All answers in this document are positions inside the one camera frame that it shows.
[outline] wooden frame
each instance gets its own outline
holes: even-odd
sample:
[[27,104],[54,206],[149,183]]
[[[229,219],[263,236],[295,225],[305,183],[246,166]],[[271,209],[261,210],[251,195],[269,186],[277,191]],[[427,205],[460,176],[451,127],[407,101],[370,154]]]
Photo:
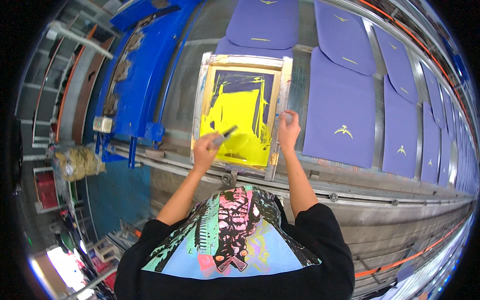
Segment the wooden frame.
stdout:
[[280,145],[277,142],[278,115],[287,108],[293,59],[258,57],[250,55],[213,55],[204,53],[197,84],[195,109],[191,140],[191,162],[194,163],[193,147],[200,137],[201,116],[208,114],[212,100],[214,75],[216,71],[239,71],[272,74],[274,76],[267,126],[272,133],[269,159],[266,167],[253,167],[244,164],[232,164],[216,158],[213,165],[237,171],[264,176],[265,180],[273,180],[275,176]]

